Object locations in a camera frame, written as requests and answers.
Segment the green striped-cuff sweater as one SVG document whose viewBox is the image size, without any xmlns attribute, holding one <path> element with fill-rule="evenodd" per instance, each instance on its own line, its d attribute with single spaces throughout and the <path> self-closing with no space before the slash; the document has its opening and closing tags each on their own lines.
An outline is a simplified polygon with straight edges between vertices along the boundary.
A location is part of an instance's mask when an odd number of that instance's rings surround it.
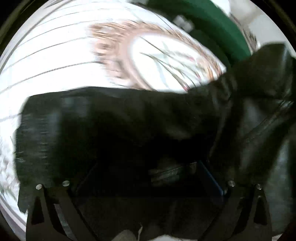
<svg viewBox="0 0 296 241">
<path fill-rule="evenodd" d="M 251 56 L 247 41 L 237 25 L 211 1 L 148 1 L 147 7 L 169 18 L 184 16 L 195 30 L 205 33 L 226 54 L 230 63 Z"/>
</svg>

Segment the patterned white pink bedspread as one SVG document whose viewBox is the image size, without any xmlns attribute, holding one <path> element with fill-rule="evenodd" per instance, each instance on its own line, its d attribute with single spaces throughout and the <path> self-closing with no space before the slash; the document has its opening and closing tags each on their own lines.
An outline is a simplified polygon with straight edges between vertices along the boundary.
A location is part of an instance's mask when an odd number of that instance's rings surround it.
<svg viewBox="0 0 296 241">
<path fill-rule="evenodd" d="M 34 11 L 1 55 L 1 207 L 19 225 L 15 135 L 35 94 L 87 86 L 185 92 L 216 79 L 230 61 L 184 16 L 169 18 L 148 1 L 48 1 Z M 211 1 L 232 18 L 229 1 Z"/>
</svg>

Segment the black leather jacket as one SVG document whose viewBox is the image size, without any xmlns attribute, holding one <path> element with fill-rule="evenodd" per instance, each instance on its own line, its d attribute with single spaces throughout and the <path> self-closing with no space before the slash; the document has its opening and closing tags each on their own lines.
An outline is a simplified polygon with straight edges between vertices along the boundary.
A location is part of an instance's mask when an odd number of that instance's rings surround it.
<svg viewBox="0 0 296 241">
<path fill-rule="evenodd" d="M 187 93 L 87 87 L 30 97 L 16 130 L 18 207 L 65 186 L 93 234 L 201 240 L 202 163 L 268 169 L 271 238 L 295 240 L 295 58 L 262 47 Z"/>
</svg>

